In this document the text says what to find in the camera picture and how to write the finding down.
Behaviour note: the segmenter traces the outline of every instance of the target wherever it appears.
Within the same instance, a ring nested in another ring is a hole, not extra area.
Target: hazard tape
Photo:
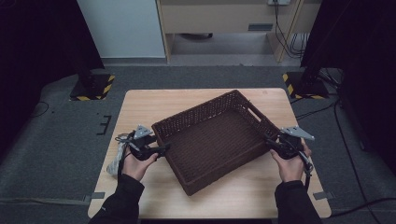
[[[105,88],[103,89],[103,93],[101,95],[96,95],[96,96],[76,96],[76,97],[70,97],[71,101],[90,101],[90,100],[103,100],[106,98],[108,92],[110,91],[111,85],[113,84],[115,76],[110,76],[108,78],[107,84]]]
[[[291,85],[291,82],[290,82],[290,80],[289,80],[288,74],[283,74],[282,77],[283,77],[283,81],[285,82],[286,87],[287,87],[287,89],[288,89],[289,96],[290,96],[291,98],[295,98],[295,99],[308,98],[308,99],[317,99],[317,100],[318,100],[318,99],[325,99],[325,98],[327,98],[327,96],[315,95],[315,94],[296,94],[296,93],[294,92],[293,86]]]

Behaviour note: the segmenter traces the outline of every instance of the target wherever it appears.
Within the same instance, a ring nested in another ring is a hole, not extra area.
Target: black jacket
[[[105,200],[90,224],[136,223],[139,217],[138,203],[143,189],[144,186],[140,182],[128,175],[122,175],[116,192]],[[275,196],[279,224],[321,223],[303,182],[281,183],[276,187]]]

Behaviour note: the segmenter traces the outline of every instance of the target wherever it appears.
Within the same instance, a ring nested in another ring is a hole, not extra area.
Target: basket
[[[180,185],[192,195],[269,151],[265,135],[279,129],[240,91],[163,119],[151,126]]]

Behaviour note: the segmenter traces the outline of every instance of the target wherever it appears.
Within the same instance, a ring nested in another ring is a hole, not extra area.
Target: person's left hand
[[[140,181],[146,173],[149,166],[157,160],[158,153],[152,154],[147,160],[140,161],[133,154],[127,156],[124,161],[122,173],[131,178]]]

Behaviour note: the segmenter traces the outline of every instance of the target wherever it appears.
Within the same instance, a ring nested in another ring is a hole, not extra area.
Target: wall
[[[155,0],[78,0],[102,58],[165,58]]]

